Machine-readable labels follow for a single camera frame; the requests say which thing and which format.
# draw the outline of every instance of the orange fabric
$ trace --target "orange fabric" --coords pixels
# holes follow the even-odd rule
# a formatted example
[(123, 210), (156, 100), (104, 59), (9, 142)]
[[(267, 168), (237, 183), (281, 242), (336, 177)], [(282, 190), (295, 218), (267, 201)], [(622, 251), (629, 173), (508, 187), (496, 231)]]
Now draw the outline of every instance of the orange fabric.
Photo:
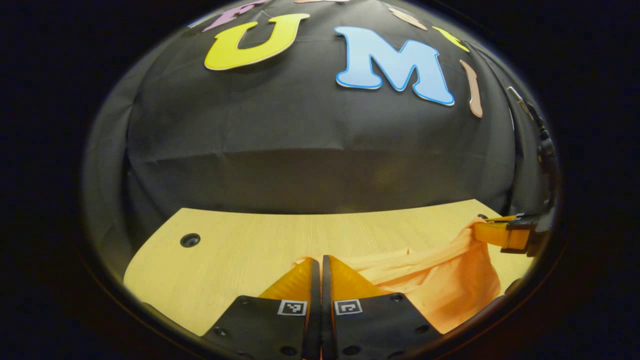
[[(475, 218), (448, 245), (424, 252), (403, 248), (377, 255), (340, 258), (383, 293), (404, 293), (438, 331), (468, 320), (500, 293), (487, 244), (473, 237)], [(294, 265), (322, 255), (303, 256)]]

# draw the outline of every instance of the letter u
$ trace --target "letter u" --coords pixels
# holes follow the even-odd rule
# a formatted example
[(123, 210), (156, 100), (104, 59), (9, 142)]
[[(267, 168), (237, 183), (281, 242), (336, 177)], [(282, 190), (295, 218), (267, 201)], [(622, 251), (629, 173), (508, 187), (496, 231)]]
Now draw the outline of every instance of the letter u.
[(264, 44), (250, 49), (238, 49), (237, 46), (244, 32), (256, 26), (257, 22), (249, 22), (222, 31), (216, 35), (216, 42), (209, 49), (204, 65), (211, 70), (227, 70), (275, 56), (293, 44), (300, 21), (308, 17), (309, 14), (306, 13), (294, 13), (270, 18), (269, 22), (275, 23), (271, 37)]

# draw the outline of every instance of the wooden table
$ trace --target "wooden table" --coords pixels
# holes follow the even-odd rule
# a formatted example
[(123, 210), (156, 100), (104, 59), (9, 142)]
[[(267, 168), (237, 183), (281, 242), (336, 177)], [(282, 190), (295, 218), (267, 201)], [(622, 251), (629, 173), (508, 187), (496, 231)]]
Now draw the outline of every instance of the wooden table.
[[(425, 208), (333, 215), (265, 215), (181, 209), (129, 264), (125, 286), (196, 335), (205, 334), (240, 295), (258, 296), (300, 256), (363, 256), (403, 247), (432, 249), (472, 218), (497, 213), (476, 200)], [(191, 248), (188, 233), (200, 235)], [(489, 245), (501, 293), (531, 264)]]

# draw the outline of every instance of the screw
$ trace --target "screw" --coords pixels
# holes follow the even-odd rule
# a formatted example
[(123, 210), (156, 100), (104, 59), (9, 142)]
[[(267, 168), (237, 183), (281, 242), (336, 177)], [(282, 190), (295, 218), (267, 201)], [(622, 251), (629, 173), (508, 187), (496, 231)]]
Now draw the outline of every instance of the screw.
[(183, 247), (194, 247), (200, 242), (200, 235), (187, 234), (180, 239), (180, 245)]
[(215, 332), (217, 335), (220, 335), (220, 336), (226, 336), (227, 335), (226, 331), (224, 331), (223, 329), (220, 329), (217, 326), (213, 328), (213, 332)]

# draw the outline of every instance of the letter m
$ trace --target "letter m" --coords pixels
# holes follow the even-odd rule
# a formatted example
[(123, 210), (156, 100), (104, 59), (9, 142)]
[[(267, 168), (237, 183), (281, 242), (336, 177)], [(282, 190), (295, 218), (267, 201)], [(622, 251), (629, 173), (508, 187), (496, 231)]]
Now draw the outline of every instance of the letter m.
[(407, 40), (402, 49), (396, 51), (372, 30), (352, 26), (339, 26), (334, 30), (347, 41), (347, 69), (336, 76), (338, 84), (363, 89), (382, 86), (382, 79), (373, 72), (373, 59), (397, 91), (406, 88), (416, 69), (418, 82), (413, 85), (416, 95), (440, 104), (453, 105), (453, 95), (447, 89), (436, 49)]

